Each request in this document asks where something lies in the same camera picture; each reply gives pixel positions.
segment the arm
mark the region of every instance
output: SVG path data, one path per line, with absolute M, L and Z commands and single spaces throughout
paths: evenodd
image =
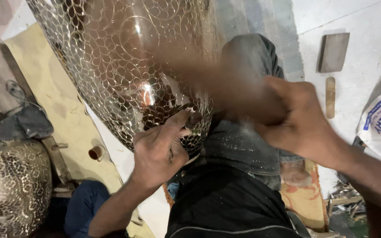
M 163 126 L 135 135 L 135 168 L 129 181 L 98 210 L 89 225 L 89 236 L 101 237 L 125 229 L 136 207 L 189 160 L 180 143 L 180 138 L 191 134 L 182 129 L 189 115 L 188 111 L 180 111 Z
M 347 175 L 366 201 L 371 237 L 381 237 L 381 161 L 352 148 L 333 131 L 312 84 L 265 81 L 282 97 L 289 115 L 279 126 L 257 125 L 260 135 L 274 147 Z
M 157 189 L 145 189 L 130 178 L 99 208 L 89 225 L 88 235 L 101 237 L 117 230 L 126 229 L 133 211 Z

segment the engraved metal surface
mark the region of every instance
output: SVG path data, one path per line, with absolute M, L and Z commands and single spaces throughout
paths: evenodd
M 188 154 L 199 150 L 213 102 L 163 68 L 150 51 L 177 47 L 215 60 L 209 0 L 27 2 L 80 95 L 120 142 L 133 151 L 135 133 L 188 109 L 203 120 L 182 144 Z
M 35 231 L 47 214 L 51 190 L 50 159 L 42 144 L 0 141 L 0 238 Z

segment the beige cloth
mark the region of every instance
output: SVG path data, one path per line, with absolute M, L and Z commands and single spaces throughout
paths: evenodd
M 89 158 L 88 150 L 103 145 L 103 140 L 39 25 L 33 24 L 5 43 L 54 126 L 55 141 L 69 144 L 61 154 L 72 178 L 98 180 L 110 193 L 116 192 L 121 187 L 119 173 L 107 158 L 101 162 Z M 137 210 L 127 231 L 131 237 L 154 237 Z

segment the small cup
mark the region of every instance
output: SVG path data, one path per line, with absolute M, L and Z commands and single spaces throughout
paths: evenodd
M 102 145 L 97 145 L 94 148 L 90 149 L 88 151 L 89 157 L 93 160 L 97 160 L 98 162 L 103 159 L 103 156 L 105 154 L 105 147 Z

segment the blue jeans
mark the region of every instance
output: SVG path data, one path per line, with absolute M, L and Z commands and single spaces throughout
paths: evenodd
M 107 188 L 101 182 L 83 181 L 73 192 L 67 207 L 64 223 L 66 235 L 71 238 L 85 238 L 93 217 L 109 197 Z

